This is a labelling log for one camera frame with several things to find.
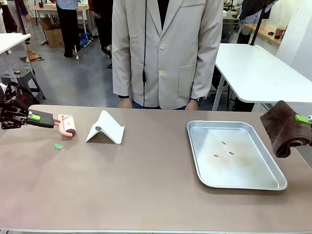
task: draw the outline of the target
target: beige blazer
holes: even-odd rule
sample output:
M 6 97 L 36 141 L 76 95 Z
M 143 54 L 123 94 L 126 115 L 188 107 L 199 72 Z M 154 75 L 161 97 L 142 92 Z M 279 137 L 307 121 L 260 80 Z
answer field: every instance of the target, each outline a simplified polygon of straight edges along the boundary
M 208 95 L 221 41 L 223 1 L 170 0 L 161 28 L 147 0 L 145 106 L 176 109 Z M 114 93 L 143 106 L 145 0 L 114 0 Z

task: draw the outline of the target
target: green tape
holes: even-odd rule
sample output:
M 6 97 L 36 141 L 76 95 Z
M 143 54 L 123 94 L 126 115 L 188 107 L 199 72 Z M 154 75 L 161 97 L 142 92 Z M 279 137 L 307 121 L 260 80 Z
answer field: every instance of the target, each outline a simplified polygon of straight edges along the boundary
M 54 148 L 61 150 L 63 149 L 63 146 L 61 144 L 54 144 Z
M 298 121 L 299 123 L 305 123 L 305 124 L 307 124 L 307 125 L 312 125 L 312 123 L 309 122 L 309 121 L 307 120 L 307 117 L 305 117 L 305 116 L 295 115 L 295 119 L 296 119 L 296 121 Z
M 29 115 L 28 119 L 39 122 L 41 117 L 40 116 L 36 116 L 36 115 Z

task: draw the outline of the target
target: stool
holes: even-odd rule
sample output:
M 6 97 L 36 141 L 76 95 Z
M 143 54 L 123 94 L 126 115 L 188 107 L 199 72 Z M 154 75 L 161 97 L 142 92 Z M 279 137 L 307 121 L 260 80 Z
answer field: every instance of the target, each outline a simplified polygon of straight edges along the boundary
M 18 83 L 24 87 L 25 89 L 27 89 L 29 92 L 31 93 L 38 93 L 38 95 L 34 95 L 34 97 L 36 97 L 38 100 L 40 100 L 41 98 L 43 98 L 44 100 L 46 99 L 43 91 L 41 90 L 39 84 L 37 83 L 34 75 L 31 73 L 30 70 L 28 69 L 20 69 L 20 74 L 15 74 L 16 79 L 18 80 Z M 29 87 L 29 81 L 33 81 L 36 88 L 30 88 Z M 11 82 L 11 79 L 8 75 L 1 75 L 1 82 L 5 85 L 8 85 Z

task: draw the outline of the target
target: robotic arm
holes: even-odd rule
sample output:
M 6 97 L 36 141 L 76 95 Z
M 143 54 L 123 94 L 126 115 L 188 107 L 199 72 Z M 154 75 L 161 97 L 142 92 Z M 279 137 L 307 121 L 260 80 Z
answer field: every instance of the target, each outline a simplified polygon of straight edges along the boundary
M 7 86 L 0 83 L 0 122 L 1 128 L 15 129 L 30 124 L 43 128 L 54 128 L 60 121 L 53 119 L 53 115 L 46 112 L 29 110 L 16 96 L 11 98 L 5 94 Z

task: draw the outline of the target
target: cardboard box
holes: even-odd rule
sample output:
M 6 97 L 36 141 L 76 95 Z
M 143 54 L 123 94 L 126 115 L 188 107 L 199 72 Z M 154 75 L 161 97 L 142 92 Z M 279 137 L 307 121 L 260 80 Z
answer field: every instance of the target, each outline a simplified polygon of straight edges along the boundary
M 40 21 L 40 24 L 45 31 L 45 35 L 49 41 L 49 46 L 57 48 L 64 47 L 61 29 L 53 25 L 50 18 L 45 17 Z

